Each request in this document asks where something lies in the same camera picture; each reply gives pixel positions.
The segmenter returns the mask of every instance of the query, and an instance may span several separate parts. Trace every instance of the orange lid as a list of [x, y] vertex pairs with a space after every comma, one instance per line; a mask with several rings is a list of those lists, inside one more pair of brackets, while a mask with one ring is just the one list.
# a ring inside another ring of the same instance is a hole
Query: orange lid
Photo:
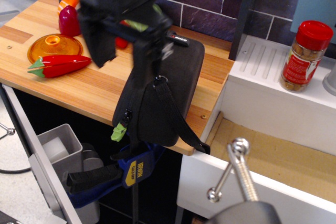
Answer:
[[48, 55], [81, 55], [82, 44], [75, 38], [63, 34], [50, 34], [39, 38], [28, 49], [28, 60], [34, 63]]

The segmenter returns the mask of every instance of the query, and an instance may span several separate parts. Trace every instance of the white ridged surface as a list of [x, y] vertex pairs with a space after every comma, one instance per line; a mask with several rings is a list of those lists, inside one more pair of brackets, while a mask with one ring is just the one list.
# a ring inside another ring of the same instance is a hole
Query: white ridged surface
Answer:
[[335, 60], [324, 57], [302, 93], [279, 77], [290, 47], [248, 36], [225, 84], [224, 117], [249, 129], [336, 155], [336, 97], [324, 77]]

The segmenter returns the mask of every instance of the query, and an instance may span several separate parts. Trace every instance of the black cable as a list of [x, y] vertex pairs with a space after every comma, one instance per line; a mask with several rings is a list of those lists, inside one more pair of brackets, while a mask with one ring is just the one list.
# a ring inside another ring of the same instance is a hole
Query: black cable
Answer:
[[0, 169], [0, 173], [2, 174], [21, 174], [21, 173], [26, 173], [30, 171], [31, 171], [31, 168], [26, 168], [22, 170], [2, 170]]

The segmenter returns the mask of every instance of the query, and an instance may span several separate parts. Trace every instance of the black strap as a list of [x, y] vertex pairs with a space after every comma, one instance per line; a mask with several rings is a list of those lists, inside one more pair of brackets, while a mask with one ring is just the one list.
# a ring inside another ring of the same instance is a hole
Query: black strap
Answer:
[[210, 154], [210, 146], [199, 140], [195, 132], [189, 127], [180, 113], [168, 86], [167, 78], [163, 76], [156, 77], [153, 82], [153, 87], [156, 90], [157, 97], [162, 103], [162, 108], [167, 115], [171, 126], [176, 130], [182, 140], [196, 150]]

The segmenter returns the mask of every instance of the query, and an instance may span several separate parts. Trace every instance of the metal knob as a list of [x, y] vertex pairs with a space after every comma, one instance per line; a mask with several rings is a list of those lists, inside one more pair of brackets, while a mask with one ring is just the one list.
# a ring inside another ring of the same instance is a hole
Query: metal knob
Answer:
[[245, 201], [258, 201], [257, 191], [252, 181], [244, 156], [249, 153], [250, 143], [244, 138], [236, 138], [227, 145], [230, 162], [226, 166], [222, 177], [216, 187], [210, 188], [207, 197], [211, 202], [218, 202], [222, 197], [223, 187], [228, 175], [233, 168], [238, 179], [239, 187]]
[[15, 134], [15, 129], [14, 128], [8, 128], [8, 127], [4, 126], [2, 123], [0, 123], [0, 127], [7, 131], [7, 133], [5, 135], [0, 137], [0, 140], [3, 139], [5, 136], [13, 136]]

